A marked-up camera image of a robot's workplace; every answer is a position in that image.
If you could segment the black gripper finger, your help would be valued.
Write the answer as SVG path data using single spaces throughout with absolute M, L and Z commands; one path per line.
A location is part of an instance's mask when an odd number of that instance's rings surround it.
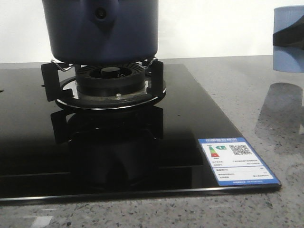
M 299 19 L 291 26 L 273 34 L 273 46 L 304 48 L 304 20 Z

